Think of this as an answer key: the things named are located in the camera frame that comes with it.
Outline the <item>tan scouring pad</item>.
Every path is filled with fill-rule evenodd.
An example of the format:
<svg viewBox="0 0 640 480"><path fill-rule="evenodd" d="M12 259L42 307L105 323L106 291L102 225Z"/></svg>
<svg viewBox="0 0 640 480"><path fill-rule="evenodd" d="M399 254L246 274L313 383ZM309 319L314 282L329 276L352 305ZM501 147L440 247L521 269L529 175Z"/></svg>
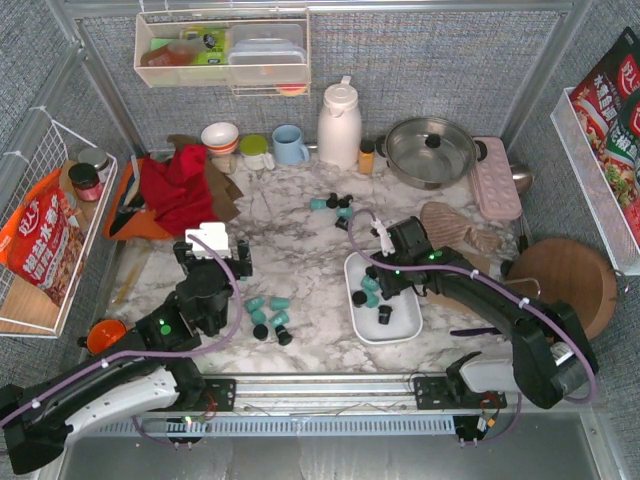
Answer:
<svg viewBox="0 0 640 480"><path fill-rule="evenodd" d="M489 257L473 252L464 252L463 256L481 273L489 275L491 270L491 259Z"/></svg>

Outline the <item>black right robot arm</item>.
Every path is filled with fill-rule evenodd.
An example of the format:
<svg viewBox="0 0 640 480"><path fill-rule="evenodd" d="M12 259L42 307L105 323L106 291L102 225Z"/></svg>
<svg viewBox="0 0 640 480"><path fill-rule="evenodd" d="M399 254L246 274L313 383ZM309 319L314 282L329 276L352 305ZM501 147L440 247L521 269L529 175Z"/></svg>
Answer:
<svg viewBox="0 0 640 480"><path fill-rule="evenodd" d="M481 273L462 253L434 248L420 221L389 228L371 222L381 250L370 257L382 296L423 289L453 299L490 322L511 343L513 377L534 405L588 403L597 392L596 357L574 309L517 294Z"/></svg>

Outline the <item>white storage basket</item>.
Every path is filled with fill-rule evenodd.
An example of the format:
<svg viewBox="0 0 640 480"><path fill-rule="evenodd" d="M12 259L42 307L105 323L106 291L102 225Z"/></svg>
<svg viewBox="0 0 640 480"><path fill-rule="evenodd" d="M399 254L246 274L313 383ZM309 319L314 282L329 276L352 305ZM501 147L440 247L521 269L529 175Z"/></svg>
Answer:
<svg viewBox="0 0 640 480"><path fill-rule="evenodd" d="M370 345L413 340L424 324L418 296L409 288L384 300L380 287L369 288L375 282L366 275L369 266L370 263L356 252L344 262L351 323L356 336Z"/></svg>

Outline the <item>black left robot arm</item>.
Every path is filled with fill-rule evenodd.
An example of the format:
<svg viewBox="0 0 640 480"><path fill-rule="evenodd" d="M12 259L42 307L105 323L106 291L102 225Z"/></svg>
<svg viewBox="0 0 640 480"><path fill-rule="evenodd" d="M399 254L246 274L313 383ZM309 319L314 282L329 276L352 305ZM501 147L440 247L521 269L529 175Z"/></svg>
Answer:
<svg viewBox="0 0 640 480"><path fill-rule="evenodd" d="M231 254L210 231L197 229L173 251L186 276L150 314L111 346L31 387L1 388L1 432L16 475L56 460L89 431L150 410L189 408L206 382L194 360L224 348L239 326L227 327L238 282L253 273L248 241Z"/></svg>

